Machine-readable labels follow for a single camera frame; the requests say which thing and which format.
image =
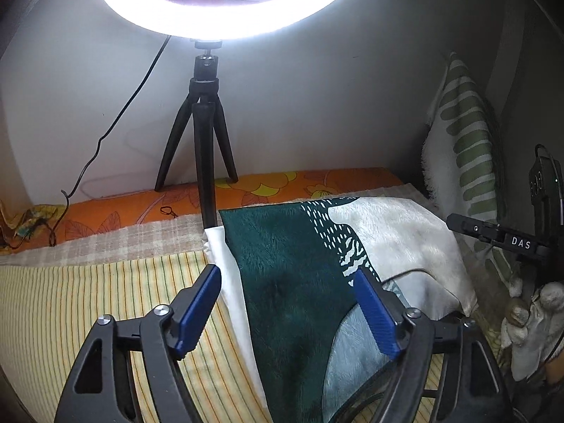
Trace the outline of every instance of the striped towel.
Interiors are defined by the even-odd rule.
[[[169,304],[205,264],[198,251],[101,265],[0,266],[0,364],[33,418],[53,422],[74,359],[101,313],[123,320]],[[132,363],[143,421],[157,423],[142,354],[133,352]],[[180,370],[205,423],[271,422],[221,300]]]
[[[468,68],[451,53],[431,107],[422,162],[427,188],[443,218],[451,213],[497,224],[503,215],[503,164],[497,122]],[[499,248],[464,236],[487,271],[510,287],[513,269]]]

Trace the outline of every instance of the green striped fabric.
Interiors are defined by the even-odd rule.
[[[498,189],[500,164],[494,157],[495,123],[490,116],[468,68],[456,53],[451,53],[423,152],[428,188],[444,216],[459,213],[491,223],[498,221],[503,196]],[[503,252],[487,249],[487,245],[469,237],[465,240],[474,251],[486,253],[486,269],[508,284],[512,270]]]

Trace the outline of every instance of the white wall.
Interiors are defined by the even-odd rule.
[[[458,51],[485,88],[503,16],[504,0],[337,0],[287,29],[224,43],[220,95],[239,173],[417,175],[445,55]],[[163,38],[103,0],[41,0],[26,17],[0,60],[0,97],[33,202],[63,201]],[[170,42],[73,201],[154,186],[197,54],[188,40]],[[168,183],[195,179],[193,151],[188,127]],[[216,174],[225,176],[221,157]]]
[[[502,115],[510,225],[534,233],[528,172],[535,145],[564,165],[564,41],[546,17],[528,7],[527,36],[509,109]]]
[[[32,203],[13,157],[6,120],[1,113],[2,103],[0,102],[0,200],[7,210],[6,213],[11,216],[25,210]]]

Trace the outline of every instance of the ring light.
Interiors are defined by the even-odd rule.
[[[199,40],[268,33],[315,14],[334,0],[270,0],[244,5],[182,5],[167,0],[105,0],[123,18],[148,30]]]

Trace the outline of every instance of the power cord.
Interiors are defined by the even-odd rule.
[[[96,147],[96,152],[94,153],[94,155],[91,157],[91,159],[86,162],[86,165],[84,165],[84,168],[82,169],[82,171],[80,172],[80,175],[78,175],[78,179],[76,180],[76,183],[74,184],[74,187],[72,188],[71,192],[69,194],[67,194],[63,189],[61,189],[61,193],[63,193],[63,196],[65,196],[65,200],[67,202],[67,205],[65,206],[65,209],[63,211],[63,214],[58,218],[57,222],[55,223],[55,225],[53,227],[50,227],[49,224],[47,224],[47,221],[44,218],[40,218],[38,219],[35,224],[33,224],[29,230],[27,231],[27,233],[24,235],[24,237],[22,238],[22,240],[20,241],[20,243],[16,246],[11,246],[9,245],[9,247],[13,250],[17,250],[25,241],[25,239],[27,237],[29,237],[39,226],[45,226],[47,227],[47,229],[49,229],[49,246],[55,246],[57,244],[57,237],[55,234],[55,231],[58,227],[58,225],[60,224],[60,222],[63,220],[63,218],[65,217],[65,215],[67,214],[67,211],[69,209],[69,205],[70,205],[70,198],[72,196],[74,196],[74,193],[76,192],[76,190],[78,189],[78,186],[80,185],[80,182],[82,181],[82,177],[84,176],[84,174],[86,173],[86,170],[88,169],[88,167],[90,167],[90,165],[92,164],[92,162],[94,162],[94,160],[98,157],[98,154],[100,154],[100,147],[102,145],[102,141],[112,132],[112,130],[114,130],[114,127],[117,125],[117,123],[119,122],[119,120],[121,119],[123,113],[129,108],[129,105],[131,105],[131,102],[135,99],[135,97],[137,97],[137,94],[140,92],[140,90],[143,88],[143,86],[145,85],[145,83],[147,82],[147,80],[149,79],[149,76],[151,75],[151,73],[153,72],[153,69],[155,67],[155,65],[157,64],[157,61],[159,61],[159,58],[161,57],[161,54],[163,53],[163,51],[165,50],[166,45],[168,44],[168,42],[170,41],[171,36],[168,35],[165,38],[165,41],[163,42],[163,45],[161,46],[161,48],[159,49],[159,52],[157,52],[157,55],[154,57],[153,59],[153,63],[151,63],[151,66],[149,67],[149,70],[147,71],[145,77],[143,78],[143,80],[141,81],[141,83],[139,84],[139,86],[137,87],[137,89],[135,90],[135,92],[133,93],[133,95],[129,98],[128,102],[125,104],[125,106],[121,109],[121,111],[119,112],[119,114],[117,115],[117,117],[114,119],[114,122],[112,122],[112,125],[109,126],[108,130],[106,130],[105,134],[102,135],[100,137],[100,139],[98,139],[98,145]]]

